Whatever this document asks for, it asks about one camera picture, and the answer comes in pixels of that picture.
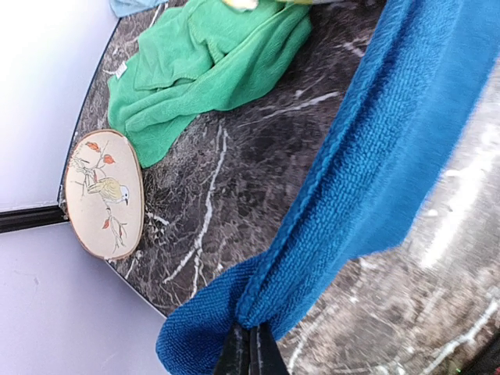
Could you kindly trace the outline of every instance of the dark marble surface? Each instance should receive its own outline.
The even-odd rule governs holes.
[[[106,81],[163,9],[121,20],[74,143],[108,127]],[[313,33],[271,93],[200,115],[143,171],[143,238],[133,256],[110,265],[161,313],[270,245],[380,11],[357,2],[313,7]],[[350,262],[280,342],[293,374],[454,373],[498,329],[499,113],[497,72],[405,244]]]

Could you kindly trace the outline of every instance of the yellow bird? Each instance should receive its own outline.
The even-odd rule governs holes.
[[[128,187],[112,177],[105,177],[87,188],[89,194],[99,193],[105,203],[125,202],[128,205]]]

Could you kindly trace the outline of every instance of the decorative plate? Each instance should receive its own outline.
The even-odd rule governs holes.
[[[144,192],[129,141],[114,130],[85,136],[66,170],[68,216],[81,244],[102,259],[130,255],[141,239]]]

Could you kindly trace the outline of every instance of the microfiber cloth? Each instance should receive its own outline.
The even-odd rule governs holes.
[[[270,248],[167,318],[168,371],[211,373],[235,320],[282,338],[349,259],[401,243],[495,64],[499,20],[498,0],[387,2]]]
[[[199,113],[267,94],[310,31],[309,7],[274,0],[252,12],[221,0],[167,9],[139,37],[123,76],[109,80],[109,125],[151,166]]]
[[[119,18],[143,12],[163,4],[167,0],[109,0],[111,9]]]

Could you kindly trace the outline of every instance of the blue towel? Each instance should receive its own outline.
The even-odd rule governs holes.
[[[109,0],[109,4],[116,16],[121,18],[152,9],[167,1],[168,0]]]
[[[166,320],[168,371],[212,373],[235,320],[282,338],[349,259],[401,243],[495,64],[499,20],[499,0],[387,2],[270,249]]]

